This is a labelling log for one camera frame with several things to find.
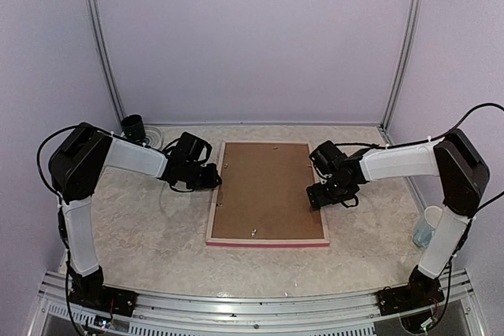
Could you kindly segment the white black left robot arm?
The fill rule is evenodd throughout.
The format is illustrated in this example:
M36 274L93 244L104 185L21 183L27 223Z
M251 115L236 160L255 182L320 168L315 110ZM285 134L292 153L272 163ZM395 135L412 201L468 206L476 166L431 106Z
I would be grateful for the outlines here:
M91 222L92 197L106 168L142 174L186 192L221 185L209 158L213 147L188 132L159 150L88 123L65 127L66 139L51 155L46 187L56 195L58 229L67 251L67 302L110 316L132 316L138 294L104 283Z

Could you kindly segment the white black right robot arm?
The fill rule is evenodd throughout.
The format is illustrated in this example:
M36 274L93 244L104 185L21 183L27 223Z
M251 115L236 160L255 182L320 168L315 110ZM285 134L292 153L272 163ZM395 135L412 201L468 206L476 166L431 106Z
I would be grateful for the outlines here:
M444 300L439 277L461 249L490 179L490 170L465 133L455 128L440 138L403 146L360 144L351 155L326 141L309 159L321 181L307 187L314 210L327 205L358 205L357 193L366 183L412 176L439 178L443 202L424 213L433 218L433 234L407 284L379 290L380 314L388 316Z

